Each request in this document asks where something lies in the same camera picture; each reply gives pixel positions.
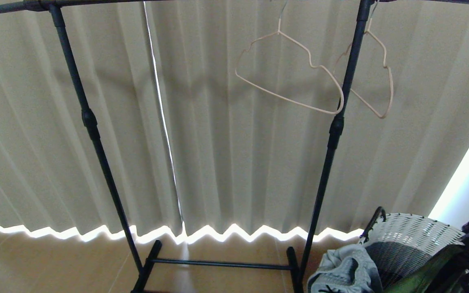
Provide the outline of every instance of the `white wicker basket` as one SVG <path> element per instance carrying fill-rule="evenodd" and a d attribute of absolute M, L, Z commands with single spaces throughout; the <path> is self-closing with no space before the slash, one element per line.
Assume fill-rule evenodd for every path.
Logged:
<path fill-rule="evenodd" d="M 383 288 L 387 288 L 419 269 L 446 245 L 461 245 L 459 238 L 463 235 L 436 220 L 395 213 L 386 214 L 385 221 L 376 218 L 359 243 L 376 263 Z"/>

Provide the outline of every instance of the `beige curtain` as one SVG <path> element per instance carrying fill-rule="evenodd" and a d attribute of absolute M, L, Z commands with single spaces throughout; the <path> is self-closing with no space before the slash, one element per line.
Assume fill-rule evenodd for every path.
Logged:
<path fill-rule="evenodd" d="M 249 42 L 276 30 L 282 1 L 193 0 L 63 8 L 72 48 L 130 224 L 188 234 L 236 223 L 307 229 L 332 117 L 277 100 L 234 75 Z M 358 1 L 289 1 L 283 31 L 332 67 Z M 390 115 L 351 95 L 320 230 L 363 225 L 374 208 L 428 214 L 469 146 L 469 6 L 380 4 L 373 30 L 395 81 Z M 381 49 L 363 43 L 353 88 L 386 107 Z M 336 69 L 342 79 L 346 58 Z M 240 73 L 335 109 L 301 49 L 269 39 Z M 168 140 L 162 123 L 167 124 Z M 0 225 L 81 233 L 121 229 L 48 13 L 0 15 Z"/>

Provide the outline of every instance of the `clothes hanger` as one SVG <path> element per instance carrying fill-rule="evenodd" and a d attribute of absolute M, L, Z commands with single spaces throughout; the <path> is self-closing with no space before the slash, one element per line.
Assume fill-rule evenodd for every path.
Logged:
<path fill-rule="evenodd" d="M 238 60 L 236 62 L 236 67 L 234 68 L 234 74 L 236 74 L 236 76 L 238 76 L 239 78 L 241 78 L 243 81 L 247 82 L 248 84 L 252 85 L 253 87 L 256 87 L 258 89 L 261 89 L 262 91 L 265 91 L 266 93 L 269 93 L 273 96 L 276 96 L 278 98 L 281 98 L 285 101 L 288 101 L 288 102 L 292 102 L 296 105 L 300 105 L 300 106 L 304 106 L 304 107 L 307 107 L 309 109 L 312 109 L 312 110 L 315 110 L 315 111 L 319 111 L 319 112 L 322 112 L 322 113 L 327 113 L 327 114 L 332 114 L 332 115 L 336 115 L 337 113 L 339 113 L 342 109 L 343 109 L 343 105 L 344 105 L 344 95 L 343 95 L 343 91 L 341 89 L 341 86 L 339 85 L 339 82 L 336 80 L 336 78 L 334 77 L 334 75 L 326 68 L 324 67 L 323 65 L 313 65 L 312 64 L 312 57 L 311 57 L 311 52 L 309 51 L 309 49 L 307 49 L 307 47 L 305 47 L 304 45 L 302 45 L 300 42 L 296 41 L 295 39 L 292 39 L 292 37 L 289 37 L 288 35 L 286 35 L 285 33 L 283 33 L 281 31 L 281 16 L 283 15 L 283 10 L 285 9 L 285 6 L 287 5 L 287 2 L 288 0 L 285 2 L 285 5 L 283 6 L 283 8 L 281 9 L 281 13 L 280 13 L 280 18 L 278 20 L 278 30 L 274 33 L 271 33 L 271 34 L 268 34 L 268 35 L 264 35 L 263 37 L 259 37 L 258 39 L 255 39 L 254 41 L 251 42 L 251 44 L 249 45 L 249 49 L 244 49 L 242 50 L 242 53 L 240 53 L 240 56 L 238 57 Z M 246 78 L 243 78 L 242 76 L 240 76 L 238 74 L 238 65 L 240 63 L 240 59 L 242 58 L 242 56 L 246 53 L 246 52 L 249 52 L 251 50 L 251 48 L 253 47 L 253 44 L 258 42 L 258 41 L 261 41 L 263 39 L 267 39 L 268 37 L 272 37 L 273 35 L 281 35 L 282 37 L 285 37 L 285 39 L 288 39 L 289 41 L 293 42 L 294 44 L 298 45 L 300 48 L 302 48 L 303 50 L 305 50 L 307 52 L 307 54 L 309 54 L 309 65 L 311 68 L 313 69 L 318 69 L 318 68 L 321 68 L 323 69 L 325 72 L 327 72 L 327 74 L 329 74 L 329 76 L 331 77 L 331 79 L 333 80 L 334 84 L 336 85 L 338 91 L 339 91 L 339 95 L 340 95 L 340 101 L 339 101 L 339 106 L 338 106 L 338 109 L 336 111 L 328 111 L 328 110 L 323 110 L 323 109 L 320 109 L 320 108 L 316 108 L 316 107 L 313 107 L 313 106 L 309 106 L 307 104 L 304 104 L 304 103 L 300 103 L 300 102 L 296 102 L 296 101 L 293 101 L 289 98 L 286 98 L 282 95 L 279 95 L 275 92 L 272 92 L 272 91 L 269 91 L 268 89 L 264 89 L 263 87 L 260 87 L 259 85 L 256 85 L 255 83 L 247 80 Z"/>
<path fill-rule="evenodd" d="M 387 117 L 387 114 L 390 111 L 390 108 L 392 106 L 392 101 L 393 101 L 393 98 L 394 98 L 394 81 L 393 81 L 393 78 L 392 78 L 392 70 L 391 70 L 390 66 L 387 65 L 387 48 L 385 47 L 383 42 L 380 41 L 380 39 L 378 37 L 376 37 L 376 35 L 374 35 L 374 33 L 372 33 L 370 31 L 370 26 L 372 25 L 372 16 L 374 15 L 374 11 L 376 11 L 378 3 L 379 3 L 379 0 L 377 0 L 376 4 L 374 5 L 374 9 L 372 10 L 372 13 L 370 14 L 370 20 L 368 21 L 368 27 L 366 28 L 364 34 L 365 35 L 370 35 L 372 37 L 372 39 L 374 39 L 374 41 L 376 41 L 383 48 L 383 68 L 387 69 L 387 71 L 388 71 L 388 80 L 389 80 L 389 83 L 390 83 L 390 98 L 389 98 L 389 101 L 388 101 L 387 110 L 385 111 L 385 113 L 380 114 L 363 97 L 361 97 L 361 95 L 356 93 L 356 91 L 354 91 L 353 89 L 350 89 L 350 91 L 352 91 L 352 93 L 354 93 L 361 100 L 361 102 L 363 102 L 370 110 L 372 110 L 372 112 L 374 112 L 374 114 L 377 117 L 379 117 L 380 119 L 384 119 L 385 117 Z M 348 52 L 350 51 L 351 47 L 352 47 L 352 43 L 350 43 L 350 45 L 348 45 L 348 47 L 346 48 L 346 51 L 338 57 L 338 59 L 336 60 L 336 62 L 334 64 L 333 74 L 334 74 L 336 65 L 338 64 L 339 60 L 341 59 L 341 57 L 348 55 Z"/>

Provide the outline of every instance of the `tile floor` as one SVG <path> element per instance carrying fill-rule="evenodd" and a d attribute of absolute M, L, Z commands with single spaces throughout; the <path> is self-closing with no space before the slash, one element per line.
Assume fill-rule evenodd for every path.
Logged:
<path fill-rule="evenodd" d="M 205 236 L 190 245 L 176 245 L 163 236 L 161 257 L 279 263 L 287 265 L 285 250 L 296 249 L 301 259 L 305 241 L 294 237 L 276 241 L 263 234 L 252 243 L 232 235 L 223 243 Z M 339 241 L 326 237 L 314 243 L 305 280 L 315 271 L 323 253 L 357 239 Z M 143 259 L 152 243 L 138 245 Z M 137 278 L 125 239 L 112 241 L 101 235 L 83 242 L 77 237 L 60 240 L 53 236 L 30 238 L 25 233 L 0 233 L 0 292 L 12 293 L 128 293 Z M 288 292 L 292 293 L 288 271 L 234 269 L 156 264 L 147 290 L 173 293 L 198 292 Z"/>

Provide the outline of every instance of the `garment rack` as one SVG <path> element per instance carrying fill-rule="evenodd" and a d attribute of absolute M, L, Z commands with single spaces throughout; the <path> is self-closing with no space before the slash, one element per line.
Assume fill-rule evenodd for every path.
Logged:
<path fill-rule="evenodd" d="M 68 34 L 66 32 L 66 25 L 63 19 L 63 13 L 61 8 L 65 6 L 76 6 L 76 5 L 87 5 L 87 4 L 104 4 L 104 3 L 116 3 L 116 2 L 143 2 L 143 0 L 23 0 L 22 2 L 11 2 L 8 4 L 0 5 L 0 14 L 1 13 L 11 13 L 15 11 L 49 11 L 52 15 L 52 20 L 54 26 L 57 29 L 57 34 L 59 36 L 59 41 L 61 47 L 63 48 L 63 54 L 65 56 L 66 64 L 70 72 L 71 80 L 73 87 L 76 91 L 77 98 L 81 106 L 81 116 L 82 122 L 88 131 L 88 135 L 93 142 L 95 152 L 99 159 L 101 169 L 106 179 L 106 184 L 110 190 L 110 195 L 112 197 L 115 209 L 117 210 L 117 215 L 121 221 L 121 226 L 125 232 L 125 237 L 128 242 L 128 245 L 131 250 L 132 257 L 134 258 L 136 268 L 138 270 L 138 279 L 134 285 L 131 293 L 142 293 L 148 292 L 145 291 L 145 286 L 151 271 L 155 263 L 167 263 L 175 265 L 203 265 L 203 266 L 213 266 L 213 267 L 244 267 L 250 269 L 276 269 L 281 271 L 290 271 L 292 279 L 292 287 L 294 293 L 303 293 L 303 276 L 305 275 L 305 269 L 307 268 L 307 261 L 309 261 L 309 254 L 311 252 L 312 241 L 314 237 L 314 232 L 318 224 L 318 218 L 320 217 L 320 210 L 322 207 L 322 202 L 324 198 L 324 193 L 327 188 L 327 182 L 329 175 L 331 173 L 331 167 L 337 149 L 339 138 L 343 132 L 344 128 L 344 113 L 346 110 L 346 104 L 348 102 L 348 95 L 350 93 L 350 88 L 352 85 L 352 80 L 354 78 L 355 69 L 357 66 L 357 59 L 359 57 L 359 51 L 361 49 L 361 43 L 363 41 L 363 35 L 365 32 L 365 26 L 368 20 L 368 15 L 370 13 L 370 7 L 374 4 L 376 0 L 360 0 L 359 8 L 357 10 L 357 22 L 354 30 L 354 38 L 352 41 L 352 48 L 350 49 L 350 54 L 348 57 L 348 63 L 346 66 L 345 78 L 342 85 L 342 90 L 344 93 L 344 105 L 340 113 L 335 115 L 331 127 L 329 130 L 329 139 L 327 143 L 327 153 L 325 155 L 324 165 L 322 169 L 322 174 L 320 177 L 320 184 L 318 186 L 318 192 L 316 194 L 316 200 L 314 203 L 313 213 L 311 217 L 311 225 L 309 228 L 309 233 L 307 236 L 307 241 L 305 243 L 305 250 L 303 252 L 301 264 L 298 265 L 296 260 L 296 253 L 294 248 L 289 247 L 287 249 L 287 259 L 289 261 L 288 265 L 267 265 L 261 263 L 244 263 L 244 262 L 222 262 L 222 261 L 194 261 L 194 260 L 177 260 L 169 258 L 159 258 L 158 253 L 162 248 L 162 242 L 156 240 L 151 247 L 151 251 L 146 258 L 144 264 L 142 264 L 141 258 L 138 254 L 138 250 L 135 247 L 134 239 L 132 237 L 131 231 L 129 229 L 128 220 L 126 218 L 123 204 L 119 197 L 117 187 L 112 176 L 112 171 L 108 160 L 106 158 L 106 153 L 101 142 L 101 136 L 99 134 L 99 129 L 97 128 L 97 118 L 93 114 L 84 89 L 82 86 L 81 78 L 77 70 L 77 65 L 73 57 L 73 52 L 70 46 L 70 41 Z M 394 0 L 382 0 L 381 2 L 391 2 Z M 469 4 L 469 0 L 433 0 L 441 2 L 455 2 L 462 4 Z"/>

